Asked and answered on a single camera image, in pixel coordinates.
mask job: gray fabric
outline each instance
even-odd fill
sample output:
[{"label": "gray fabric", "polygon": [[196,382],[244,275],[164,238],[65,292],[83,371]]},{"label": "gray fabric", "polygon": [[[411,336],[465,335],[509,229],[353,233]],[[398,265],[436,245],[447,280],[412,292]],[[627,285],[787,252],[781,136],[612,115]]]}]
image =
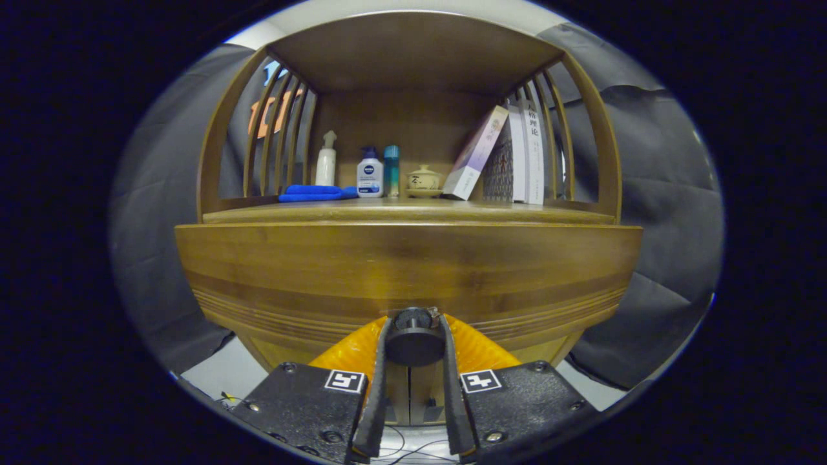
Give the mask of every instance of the gray fabric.
[{"label": "gray fabric", "polygon": [[[569,50],[600,90],[620,152],[621,223],[643,227],[638,265],[617,314],[586,330],[570,357],[598,381],[631,389],[670,358],[705,314],[723,256],[717,175],[686,112],[640,65],[572,24],[538,36]],[[597,157],[585,107],[561,65],[552,75],[571,127],[575,198],[596,201]]]},{"label": "gray fabric", "polygon": [[[112,187],[109,246],[116,285],[148,348],[177,372],[208,357],[230,333],[201,314],[184,278],[173,228],[196,222],[194,167],[203,134],[250,54],[245,47],[219,47],[172,83],[135,129]],[[242,130],[246,133],[246,124]],[[238,165],[222,166],[223,196],[241,190]]]}]

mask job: book spine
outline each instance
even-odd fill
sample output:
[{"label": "book spine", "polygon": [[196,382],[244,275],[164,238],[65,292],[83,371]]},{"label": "book spine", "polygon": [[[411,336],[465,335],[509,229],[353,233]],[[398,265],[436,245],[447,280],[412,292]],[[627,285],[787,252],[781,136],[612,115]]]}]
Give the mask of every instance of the book spine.
[{"label": "book spine", "polygon": [[514,202],[525,202],[528,185],[526,183],[525,128],[523,127],[523,113],[519,107],[509,107],[509,124],[511,128],[512,166],[513,166],[513,195]]},{"label": "book spine", "polygon": [[483,130],[476,138],[476,144],[471,150],[468,157],[468,162],[461,168],[448,176],[445,181],[445,194],[454,195],[463,200],[468,200],[471,196],[471,191],[476,185],[476,181],[480,178],[485,162],[494,148],[494,143],[497,136],[500,135],[506,118],[508,117],[508,110],[501,106],[496,106],[489,117],[485,120]]},{"label": "book spine", "polygon": [[509,118],[500,132],[500,137],[488,156],[485,168],[482,170],[482,199],[501,202],[514,200],[514,144],[511,137],[514,127],[514,118],[519,115],[509,107]]},{"label": "book spine", "polygon": [[523,101],[523,122],[526,134],[526,151],[528,153],[526,202],[529,204],[543,204],[543,188],[545,187],[545,171],[543,170],[543,140],[537,110],[528,102]]}]

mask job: wooden shelf top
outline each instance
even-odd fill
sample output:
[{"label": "wooden shelf top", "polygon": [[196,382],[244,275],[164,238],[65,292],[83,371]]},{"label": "wooden shelf top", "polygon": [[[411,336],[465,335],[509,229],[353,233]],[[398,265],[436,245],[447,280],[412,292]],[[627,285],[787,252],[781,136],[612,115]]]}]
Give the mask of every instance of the wooden shelf top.
[{"label": "wooden shelf top", "polygon": [[268,45],[318,93],[436,90],[503,97],[563,50],[494,23],[442,12],[380,12]]},{"label": "wooden shelf top", "polygon": [[601,213],[450,199],[349,199],[270,204],[206,213],[204,223],[568,223],[612,224]]}]

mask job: white book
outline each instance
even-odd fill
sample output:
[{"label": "white book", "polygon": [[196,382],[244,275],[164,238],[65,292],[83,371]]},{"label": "white book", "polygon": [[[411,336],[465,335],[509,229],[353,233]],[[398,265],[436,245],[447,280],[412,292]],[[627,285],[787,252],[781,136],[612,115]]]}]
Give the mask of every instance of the white book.
[{"label": "white book", "polygon": [[468,200],[508,117],[509,111],[500,105],[494,106],[486,115],[483,123],[457,157],[451,174],[445,179],[445,185],[442,187],[445,195]]},{"label": "white book", "polygon": [[534,103],[521,100],[523,110],[523,128],[525,129],[526,163],[526,199],[527,204],[542,205],[545,189],[545,167],[543,164],[543,130]]},{"label": "white book", "polygon": [[515,105],[509,105],[509,121],[511,128],[511,147],[514,157],[514,202],[525,202],[528,192],[526,174],[528,169],[528,153],[526,152],[525,127],[523,126],[522,110]]}]

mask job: white spray bottle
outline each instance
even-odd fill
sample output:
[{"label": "white spray bottle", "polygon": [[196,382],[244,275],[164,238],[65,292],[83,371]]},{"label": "white spray bottle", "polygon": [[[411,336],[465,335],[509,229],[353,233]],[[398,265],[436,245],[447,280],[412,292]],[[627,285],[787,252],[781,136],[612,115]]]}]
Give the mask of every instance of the white spray bottle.
[{"label": "white spray bottle", "polygon": [[328,131],[322,139],[324,139],[324,147],[318,151],[316,161],[316,185],[336,185],[333,182],[333,177],[336,175],[336,151],[333,150],[336,133]]}]

